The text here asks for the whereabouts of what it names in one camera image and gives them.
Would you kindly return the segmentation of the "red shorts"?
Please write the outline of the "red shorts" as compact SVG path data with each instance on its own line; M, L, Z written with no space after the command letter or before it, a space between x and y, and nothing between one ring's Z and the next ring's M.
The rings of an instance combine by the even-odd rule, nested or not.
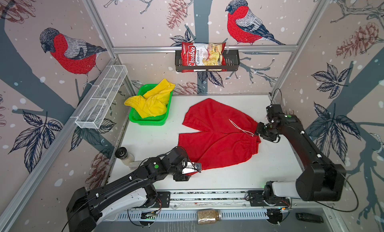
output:
M179 134L178 145L202 170L223 168L248 161L258 153L258 123L247 114L206 99L189 108L183 125L195 133Z

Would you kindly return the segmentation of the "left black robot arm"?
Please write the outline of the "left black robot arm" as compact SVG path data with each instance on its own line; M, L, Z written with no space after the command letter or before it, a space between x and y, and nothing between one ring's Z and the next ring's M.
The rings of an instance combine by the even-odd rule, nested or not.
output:
M187 167L189 157L180 146L156 157L145 159L130 174L96 189L82 187L76 190L67 205L71 232L91 232L103 218L119 209L151 206L157 199L154 183L167 176L178 176Z

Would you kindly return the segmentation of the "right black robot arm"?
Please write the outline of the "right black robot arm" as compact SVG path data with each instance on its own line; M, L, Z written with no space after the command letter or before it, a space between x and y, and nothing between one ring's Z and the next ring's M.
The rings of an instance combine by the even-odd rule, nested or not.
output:
M266 107L268 123L260 122L257 135L277 143L283 135L302 168L294 181L267 182L266 197L295 198L307 202L337 202L342 196L346 170L334 164L314 144L295 115L285 114L278 104Z

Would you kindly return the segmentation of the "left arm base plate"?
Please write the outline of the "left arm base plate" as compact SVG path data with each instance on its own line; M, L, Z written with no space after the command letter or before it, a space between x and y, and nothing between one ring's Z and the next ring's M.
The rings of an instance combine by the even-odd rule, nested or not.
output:
M158 192L157 198L154 199L148 206L150 209L163 209L169 208L171 201L171 193L170 192Z

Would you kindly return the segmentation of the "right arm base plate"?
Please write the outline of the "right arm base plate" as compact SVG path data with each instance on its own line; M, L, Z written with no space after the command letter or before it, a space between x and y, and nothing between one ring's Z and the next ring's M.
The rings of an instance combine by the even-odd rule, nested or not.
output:
M265 194L265 191L248 191L245 197L251 207L290 207L291 201L288 198L277 197L273 193Z

